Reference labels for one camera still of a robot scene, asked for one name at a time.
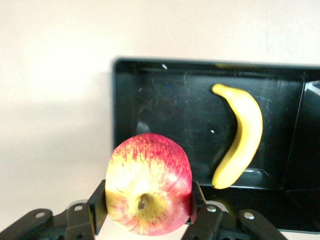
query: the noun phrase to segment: white wall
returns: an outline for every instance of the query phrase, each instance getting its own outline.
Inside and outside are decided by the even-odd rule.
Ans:
[[[319,12],[316,0],[0,0],[0,231],[105,177],[115,58],[319,66]],[[149,239],[109,218],[97,239],[128,237]]]

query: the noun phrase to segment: apple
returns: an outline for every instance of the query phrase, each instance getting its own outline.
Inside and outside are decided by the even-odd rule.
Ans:
[[[187,154],[155,133],[133,136],[117,146],[105,177],[107,212],[128,231],[170,233],[190,216],[192,173]]]

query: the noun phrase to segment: black plastic bin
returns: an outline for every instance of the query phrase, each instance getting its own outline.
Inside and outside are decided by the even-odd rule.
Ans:
[[[113,69],[114,146],[158,133],[186,151],[207,201],[253,209],[279,230],[320,233],[320,68],[119,59]],[[212,188],[237,121],[215,83],[248,91],[263,116],[258,151],[231,187]]]

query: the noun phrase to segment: apple stem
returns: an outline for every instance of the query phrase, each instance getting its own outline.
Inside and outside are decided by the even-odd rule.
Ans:
[[[147,194],[142,194],[138,203],[138,210],[145,209],[147,207]]]

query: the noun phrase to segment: banana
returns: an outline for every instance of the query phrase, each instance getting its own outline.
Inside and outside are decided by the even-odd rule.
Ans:
[[[220,83],[215,84],[212,91],[227,100],[237,120],[235,138],[212,178],[215,189],[225,189],[237,181],[255,156],[263,132],[263,118],[258,103],[247,91]]]

